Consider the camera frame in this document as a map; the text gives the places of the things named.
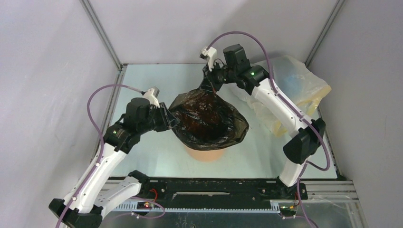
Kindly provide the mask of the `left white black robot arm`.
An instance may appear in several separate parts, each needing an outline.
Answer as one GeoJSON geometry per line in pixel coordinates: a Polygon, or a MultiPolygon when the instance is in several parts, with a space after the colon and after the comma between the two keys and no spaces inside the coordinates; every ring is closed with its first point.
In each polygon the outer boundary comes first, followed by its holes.
{"type": "Polygon", "coordinates": [[[126,112],[102,137],[95,158],[74,188],[62,199],[53,199],[49,209],[57,216],[57,226],[69,228],[97,228],[104,217],[130,197],[144,198],[150,192],[148,177],[139,171],[129,173],[118,186],[105,194],[100,191],[112,171],[140,142],[141,135],[171,130],[179,123],[165,103],[133,98],[126,112]]]}

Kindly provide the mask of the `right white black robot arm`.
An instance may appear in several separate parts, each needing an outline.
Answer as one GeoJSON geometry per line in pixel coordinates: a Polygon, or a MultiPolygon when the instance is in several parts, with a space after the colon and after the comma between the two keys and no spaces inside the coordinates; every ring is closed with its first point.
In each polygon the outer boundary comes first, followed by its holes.
{"type": "Polygon", "coordinates": [[[291,140],[283,146],[286,163],[279,175],[277,194],[284,199],[296,191],[295,184],[304,165],[314,155],[323,141],[325,122],[310,118],[283,93],[270,79],[270,73],[260,65],[251,65],[240,44],[223,51],[226,63],[216,64],[217,50],[205,47],[200,58],[206,60],[200,89],[217,92],[223,84],[235,84],[248,95],[260,101],[286,128],[291,140]]]}

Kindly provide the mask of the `orange plastic trash bin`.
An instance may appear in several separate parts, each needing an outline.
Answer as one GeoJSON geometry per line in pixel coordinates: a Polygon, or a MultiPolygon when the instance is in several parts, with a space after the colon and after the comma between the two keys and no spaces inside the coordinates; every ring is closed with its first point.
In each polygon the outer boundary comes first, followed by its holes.
{"type": "Polygon", "coordinates": [[[194,150],[188,146],[185,146],[185,150],[193,159],[200,162],[216,161],[219,158],[221,158],[227,151],[227,149],[200,151],[200,150],[194,150]]]}

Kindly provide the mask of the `black trash bag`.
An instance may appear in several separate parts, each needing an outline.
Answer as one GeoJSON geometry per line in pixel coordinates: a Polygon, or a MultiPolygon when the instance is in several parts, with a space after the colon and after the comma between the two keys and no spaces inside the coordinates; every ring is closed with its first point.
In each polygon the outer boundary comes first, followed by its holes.
{"type": "Polygon", "coordinates": [[[179,119],[176,137],[197,151],[212,151],[241,143],[248,130],[246,118],[214,92],[193,89],[176,96],[169,111],[179,119]]]}

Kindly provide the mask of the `translucent yellowish plastic bag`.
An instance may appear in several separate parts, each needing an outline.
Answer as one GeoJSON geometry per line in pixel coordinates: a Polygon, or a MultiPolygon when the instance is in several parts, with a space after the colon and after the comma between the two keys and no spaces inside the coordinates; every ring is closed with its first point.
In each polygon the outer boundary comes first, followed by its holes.
{"type": "MultiPolygon", "coordinates": [[[[331,91],[331,86],[309,71],[303,62],[290,55],[273,58],[270,63],[279,89],[299,109],[312,117],[321,100],[331,91]]],[[[262,102],[248,95],[235,84],[230,84],[229,87],[236,97],[247,103],[255,112],[260,123],[264,124],[275,136],[282,136],[287,132],[284,125],[262,102]]]]}

